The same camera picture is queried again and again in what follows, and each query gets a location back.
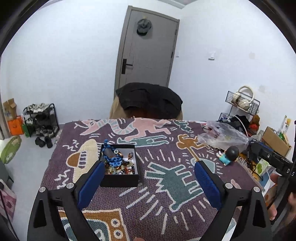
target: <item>door handle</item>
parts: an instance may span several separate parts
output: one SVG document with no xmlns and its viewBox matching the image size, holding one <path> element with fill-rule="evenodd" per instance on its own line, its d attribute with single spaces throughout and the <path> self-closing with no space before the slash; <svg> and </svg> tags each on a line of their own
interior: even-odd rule
<svg viewBox="0 0 296 241">
<path fill-rule="evenodd" d="M 125 74 L 126 73 L 126 66 L 133 66 L 132 64 L 127 64 L 126 63 L 126 58 L 124 58 L 123 60 L 122 60 L 122 68 L 121 68 L 121 73 L 122 74 Z"/>
</svg>

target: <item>light switch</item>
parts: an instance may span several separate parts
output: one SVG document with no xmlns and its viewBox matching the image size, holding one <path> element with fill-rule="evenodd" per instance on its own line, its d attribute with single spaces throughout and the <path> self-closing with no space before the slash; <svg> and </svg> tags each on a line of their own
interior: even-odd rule
<svg viewBox="0 0 296 241">
<path fill-rule="evenodd" d="M 209 60 L 214 60 L 215 59 L 215 51 L 209 52 Z"/>
</svg>

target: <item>brown plush toy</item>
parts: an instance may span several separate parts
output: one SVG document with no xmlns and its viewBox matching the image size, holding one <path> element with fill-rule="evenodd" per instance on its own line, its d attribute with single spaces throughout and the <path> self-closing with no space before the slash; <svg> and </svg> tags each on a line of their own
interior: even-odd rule
<svg viewBox="0 0 296 241">
<path fill-rule="evenodd" d="M 259 121 L 260 121 L 260 117 L 258 115 L 254 115 L 252 120 L 250 121 L 249 128 L 254 131 L 258 131 L 259 126 L 260 126 Z"/>
</svg>

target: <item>black slipper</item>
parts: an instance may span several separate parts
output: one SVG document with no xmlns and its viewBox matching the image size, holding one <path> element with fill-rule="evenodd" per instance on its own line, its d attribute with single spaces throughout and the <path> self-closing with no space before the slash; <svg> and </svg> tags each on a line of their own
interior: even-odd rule
<svg viewBox="0 0 296 241">
<path fill-rule="evenodd" d="M 41 140 L 40 137 L 37 137 L 35 140 L 35 144 L 40 146 L 40 147 L 44 147 L 45 146 L 45 141 Z"/>
<path fill-rule="evenodd" d="M 47 148 L 52 148 L 53 144 L 50 137 L 44 137 L 44 141 L 46 142 Z"/>
</svg>

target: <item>open jewelry box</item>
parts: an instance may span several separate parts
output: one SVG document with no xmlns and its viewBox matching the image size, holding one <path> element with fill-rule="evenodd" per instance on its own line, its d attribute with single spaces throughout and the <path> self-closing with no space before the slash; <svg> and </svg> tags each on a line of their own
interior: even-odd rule
<svg viewBox="0 0 296 241">
<path fill-rule="evenodd" d="M 136 149 L 135 145 L 120 145 L 114 144 L 111 145 L 116 148 L 122 155 L 124 161 L 131 162 L 127 167 L 131 165 L 134 166 L 133 171 L 130 171 L 128 174 L 110 174 L 108 168 L 106 168 L 105 176 L 100 184 L 101 187 L 114 187 L 114 188 L 123 188 L 123 187 L 137 187 L 139 183 L 139 166 L 137 165 Z M 104 144 L 102 144 L 99 160 L 106 163 L 102 150 Z"/>
</svg>

